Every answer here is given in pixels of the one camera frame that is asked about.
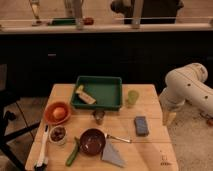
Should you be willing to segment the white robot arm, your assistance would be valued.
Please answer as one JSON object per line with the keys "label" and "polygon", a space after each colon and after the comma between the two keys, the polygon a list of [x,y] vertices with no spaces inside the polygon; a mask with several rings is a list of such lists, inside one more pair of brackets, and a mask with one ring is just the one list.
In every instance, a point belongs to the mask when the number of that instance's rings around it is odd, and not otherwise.
{"label": "white robot arm", "polygon": [[213,88],[204,84],[207,78],[208,71],[200,63],[191,63],[166,74],[166,87],[159,95],[164,126],[172,123],[185,101],[213,118]]}

